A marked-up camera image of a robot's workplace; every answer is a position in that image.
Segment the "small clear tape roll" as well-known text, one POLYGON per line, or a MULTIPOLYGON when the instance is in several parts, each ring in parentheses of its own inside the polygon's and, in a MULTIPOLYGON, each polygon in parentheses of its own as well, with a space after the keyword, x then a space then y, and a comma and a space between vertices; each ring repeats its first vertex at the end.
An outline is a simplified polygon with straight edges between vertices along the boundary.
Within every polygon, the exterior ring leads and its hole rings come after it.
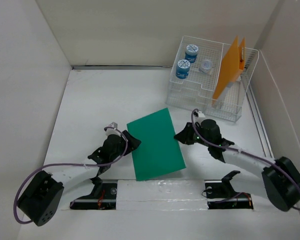
POLYGON ((205 74, 210 74, 213 69, 213 63, 209 59, 204 59, 201 61, 198 70, 205 74))

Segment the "green notebook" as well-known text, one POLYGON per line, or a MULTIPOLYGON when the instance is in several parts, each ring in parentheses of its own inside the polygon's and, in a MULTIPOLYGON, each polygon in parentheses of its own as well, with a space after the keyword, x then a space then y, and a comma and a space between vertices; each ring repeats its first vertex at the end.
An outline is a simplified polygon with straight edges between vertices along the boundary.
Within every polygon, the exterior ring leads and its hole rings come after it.
POLYGON ((186 168, 168 108, 127 124, 128 132, 141 141, 132 152, 135 178, 147 181, 186 168))

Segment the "blue tape roll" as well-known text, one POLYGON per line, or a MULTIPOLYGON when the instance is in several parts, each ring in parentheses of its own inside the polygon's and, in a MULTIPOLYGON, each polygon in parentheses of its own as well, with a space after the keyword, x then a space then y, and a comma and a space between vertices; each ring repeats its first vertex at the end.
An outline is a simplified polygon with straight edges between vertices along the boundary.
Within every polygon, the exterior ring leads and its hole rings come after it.
POLYGON ((197 59, 199 53, 199 47, 195 44, 188 44, 185 48, 185 59, 191 64, 194 63, 197 59))
POLYGON ((181 59, 177 62, 175 75, 179 79, 186 79, 189 75, 191 63, 187 59, 181 59))

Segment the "orange notebook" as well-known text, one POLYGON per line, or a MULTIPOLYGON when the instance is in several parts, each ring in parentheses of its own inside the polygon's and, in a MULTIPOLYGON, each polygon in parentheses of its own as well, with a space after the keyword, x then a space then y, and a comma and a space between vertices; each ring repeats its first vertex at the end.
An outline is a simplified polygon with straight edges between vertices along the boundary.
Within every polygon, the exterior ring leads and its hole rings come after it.
POLYGON ((212 96, 213 105, 225 100, 228 91, 244 70, 246 39, 243 38, 240 44, 238 39, 236 36, 221 61, 217 85, 212 96))

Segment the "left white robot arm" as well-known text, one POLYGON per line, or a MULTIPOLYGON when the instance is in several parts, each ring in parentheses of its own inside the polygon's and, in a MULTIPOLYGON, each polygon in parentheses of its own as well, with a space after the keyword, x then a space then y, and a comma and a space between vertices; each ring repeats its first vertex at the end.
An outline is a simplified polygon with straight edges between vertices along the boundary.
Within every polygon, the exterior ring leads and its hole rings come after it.
POLYGON ((13 216, 18 223, 43 226, 62 204, 82 195, 94 199, 101 194, 101 185, 95 180, 142 143, 127 130, 113 126, 104 130, 107 138, 103 145, 82 163, 61 163, 63 169, 51 173, 45 169, 54 165, 44 165, 23 181, 13 201, 13 216))

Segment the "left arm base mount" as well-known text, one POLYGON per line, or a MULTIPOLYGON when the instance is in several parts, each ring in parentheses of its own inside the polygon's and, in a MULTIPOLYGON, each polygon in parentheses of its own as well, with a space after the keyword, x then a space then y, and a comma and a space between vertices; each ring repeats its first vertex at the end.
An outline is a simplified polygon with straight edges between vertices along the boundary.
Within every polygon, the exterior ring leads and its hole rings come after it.
POLYGON ((118 180, 90 179, 94 187, 90 194, 81 196, 69 204, 71 210, 115 210, 118 193, 118 180))

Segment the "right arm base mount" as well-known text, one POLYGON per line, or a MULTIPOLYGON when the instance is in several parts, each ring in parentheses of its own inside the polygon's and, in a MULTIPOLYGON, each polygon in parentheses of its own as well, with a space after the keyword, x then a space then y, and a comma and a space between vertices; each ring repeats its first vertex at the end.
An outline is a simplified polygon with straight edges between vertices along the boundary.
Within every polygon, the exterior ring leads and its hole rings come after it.
POLYGON ((209 210, 253 210, 253 201, 249 193, 236 192, 230 180, 239 174, 240 171, 233 170, 221 180, 208 180, 205 182, 205 189, 201 195, 207 199, 209 210))

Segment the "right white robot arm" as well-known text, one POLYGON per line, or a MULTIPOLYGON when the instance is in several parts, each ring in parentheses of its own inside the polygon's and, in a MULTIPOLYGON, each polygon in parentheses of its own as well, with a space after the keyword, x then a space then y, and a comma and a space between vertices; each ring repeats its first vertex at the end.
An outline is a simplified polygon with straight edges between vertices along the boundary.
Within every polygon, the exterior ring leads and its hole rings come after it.
POLYGON ((227 197, 238 192, 252 193, 268 199, 283 212, 295 209, 300 201, 300 173, 289 158, 263 158, 241 150, 234 142, 222 137, 215 120, 187 122, 174 139, 184 145, 204 145, 214 159, 255 176, 250 181, 240 181, 238 170, 229 173, 221 184, 221 191, 227 197))

